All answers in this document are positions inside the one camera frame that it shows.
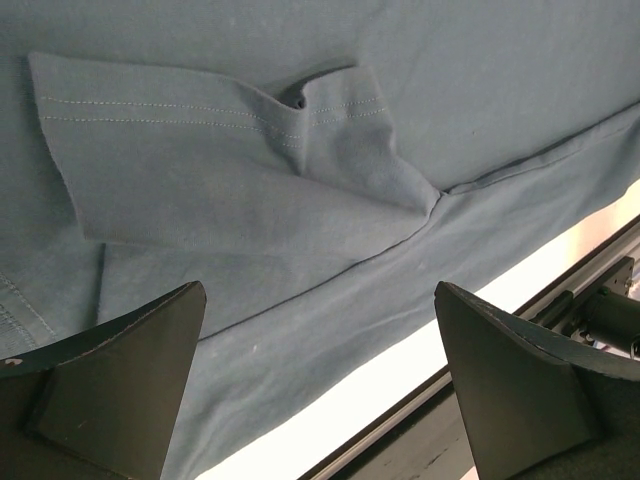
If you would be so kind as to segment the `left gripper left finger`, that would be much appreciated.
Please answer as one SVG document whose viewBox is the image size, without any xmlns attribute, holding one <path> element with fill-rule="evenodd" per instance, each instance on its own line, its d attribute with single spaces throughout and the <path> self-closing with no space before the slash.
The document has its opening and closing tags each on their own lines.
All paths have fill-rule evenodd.
<svg viewBox="0 0 640 480">
<path fill-rule="evenodd" d="M 190 282 L 2 360 L 2 478 L 159 478 L 205 307 Z"/>
</svg>

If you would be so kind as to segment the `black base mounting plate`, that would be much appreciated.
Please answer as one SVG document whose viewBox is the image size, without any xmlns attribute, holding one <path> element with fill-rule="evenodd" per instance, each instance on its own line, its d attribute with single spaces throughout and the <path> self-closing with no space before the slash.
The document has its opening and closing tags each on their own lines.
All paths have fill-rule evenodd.
<svg viewBox="0 0 640 480">
<path fill-rule="evenodd" d="M 457 398 L 420 412 L 408 429 L 376 443 L 337 472 L 336 479 L 460 479 L 474 466 Z"/>
</svg>

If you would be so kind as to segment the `horizontal aluminium rail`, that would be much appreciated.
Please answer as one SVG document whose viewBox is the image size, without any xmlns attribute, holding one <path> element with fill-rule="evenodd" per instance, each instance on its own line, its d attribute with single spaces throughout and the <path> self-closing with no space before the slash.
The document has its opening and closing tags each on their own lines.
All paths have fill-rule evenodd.
<svg viewBox="0 0 640 480">
<path fill-rule="evenodd" d="M 443 282 L 447 363 L 311 479 L 635 479 L 639 223 L 513 313 Z"/>
</svg>

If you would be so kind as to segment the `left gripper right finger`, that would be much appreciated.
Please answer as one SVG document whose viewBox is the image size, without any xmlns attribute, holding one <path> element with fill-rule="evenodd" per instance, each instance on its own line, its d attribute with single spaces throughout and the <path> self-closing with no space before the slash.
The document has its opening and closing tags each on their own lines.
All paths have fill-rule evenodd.
<svg viewBox="0 0 640 480">
<path fill-rule="evenodd" d="M 482 479 L 636 479 L 639 364 L 448 282 L 435 310 Z"/>
</svg>

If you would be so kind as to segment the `teal blue t-shirt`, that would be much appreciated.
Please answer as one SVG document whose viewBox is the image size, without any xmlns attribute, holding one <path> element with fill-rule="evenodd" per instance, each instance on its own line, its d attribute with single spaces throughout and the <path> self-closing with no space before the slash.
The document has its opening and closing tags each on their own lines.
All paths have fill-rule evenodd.
<svg viewBox="0 0 640 480">
<path fill-rule="evenodd" d="M 635 1 L 5 1 L 1 352 L 201 282 L 194 479 L 638 177 Z"/>
</svg>

